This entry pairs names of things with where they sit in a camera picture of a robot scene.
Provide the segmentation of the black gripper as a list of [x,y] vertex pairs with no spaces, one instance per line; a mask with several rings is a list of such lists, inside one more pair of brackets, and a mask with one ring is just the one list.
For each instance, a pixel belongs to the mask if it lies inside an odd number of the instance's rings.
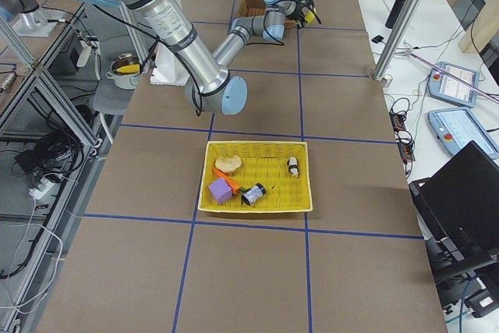
[[303,17],[310,11],[307,7],[306,3],[302,0],[292,0],[293,5],[295,6],[292,12],[292,21],[294,21],[298,28],[304,28],[304,19]]

